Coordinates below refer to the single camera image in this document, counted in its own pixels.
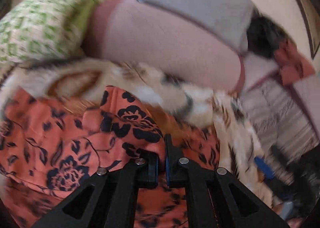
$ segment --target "blue object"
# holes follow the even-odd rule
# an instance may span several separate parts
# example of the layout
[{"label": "blue object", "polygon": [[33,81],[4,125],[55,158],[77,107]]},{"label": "blue object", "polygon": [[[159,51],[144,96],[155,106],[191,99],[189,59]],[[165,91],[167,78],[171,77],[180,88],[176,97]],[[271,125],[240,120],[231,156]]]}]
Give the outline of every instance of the blue object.
[{"label": "blue object", "polygon": [[260,157],[255,157],[254,162],[256,163],[258,169],[262,171],[266,179],[273,179],[275,177],[275,173],[272,169],[264,162],[264,160]]},{"label": "blue object", "polygon": [[288,220],[290,214],[292,213],[294,209],[294,203],[292,201],[288,201],[288,202],[284,202],[283,207],[282,207],[282,211],[279,214],[279,216],[283,219],[283,220]]}]

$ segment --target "green patterned pillow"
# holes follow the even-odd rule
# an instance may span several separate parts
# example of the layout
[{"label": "green patterned pillow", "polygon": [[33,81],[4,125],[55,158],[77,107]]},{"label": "green patterned pillow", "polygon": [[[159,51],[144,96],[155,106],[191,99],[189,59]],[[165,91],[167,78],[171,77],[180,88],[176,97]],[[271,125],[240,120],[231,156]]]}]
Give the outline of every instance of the green patterned pillow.
[{"label": "green patterned pillow", "polygon": [[0,21],[0,62],[71,56],[100,0],[24,0]]}]

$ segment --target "pink fabric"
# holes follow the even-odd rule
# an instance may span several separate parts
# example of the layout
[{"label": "pink fabric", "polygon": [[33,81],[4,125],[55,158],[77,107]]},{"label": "pink fabric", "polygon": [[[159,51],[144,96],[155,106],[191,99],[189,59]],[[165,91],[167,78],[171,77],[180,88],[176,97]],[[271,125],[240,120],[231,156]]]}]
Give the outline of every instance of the pink fabric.
[{"label": "pink fabric", "polygon": [[289,39],[280,43],[279,49],[275,51],[275,59],[281,67],[280,74],[284,86],[315,74],[312,65],[299,54],[296,45]]},{"label": "pink fabric", "polygon": [[92,16],[83,45],[87,55],[144,62],[215,90],[242,89],[239,56],[206,30],[135,0],[121,0],[111,13],[108,9],[103,3]]}]

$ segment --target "metal screw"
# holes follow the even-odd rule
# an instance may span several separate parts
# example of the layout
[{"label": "metal screw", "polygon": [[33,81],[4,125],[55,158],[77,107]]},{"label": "metal screw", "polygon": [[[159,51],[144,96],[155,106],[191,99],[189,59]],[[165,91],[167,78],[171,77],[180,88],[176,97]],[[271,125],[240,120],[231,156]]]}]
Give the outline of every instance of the metal screw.
[{"label": "metal screw", "polygon": [[143,158],[138,158],[135,160],[135,162],[137,165],[143,165],[146,161]]},{"label": "metal screw", "polygon": [[225,175],[225,174],[227,173],[227,170],[226,170],[224,167],[219,167],[219,168],[217,169],[217,173],[218,173],[219,175]]},{"label": "metal screw", "polygon": [[179,159],[179,162],[180,162],[181,164],[188,164],[188,163],[189,163],[189,159],[187,159],[187,158],[181,158],[181,159]]},{"label": "metal screw", "polygon": [[108,172],[108,170],[105,167],[99,167],[97,170],[98,175],[105,175]]}]

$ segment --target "orange floral fabric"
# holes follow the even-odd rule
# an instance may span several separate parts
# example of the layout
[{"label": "orange floral fabric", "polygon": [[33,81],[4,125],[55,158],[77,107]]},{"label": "orange floral fabric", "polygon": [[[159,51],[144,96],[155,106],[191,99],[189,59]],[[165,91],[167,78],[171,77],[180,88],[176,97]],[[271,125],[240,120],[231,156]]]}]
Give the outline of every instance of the orange floral fabric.
[{"label": "orange floral fabric", "polygon": [[[165,126],[161,114],[154,115]],[[185,156],[202,167],[217,167],[220,147],[214,132],[162,115],[176,122],[174,145]],[[152,108],[113,86],[106,87],[100,106],[82,117],[58,99],[35,99],[20,89],[7,103],[1,133],[0,173],[10,178],[4,203],[21,227],[30,227],[98,167],[121,169],[147,150],[159,155],[164,169],[164,134]],[[169,189],[162,176],[159,180],[156,189],[139,191],[135,227],[187,227],[184,189]]]}]

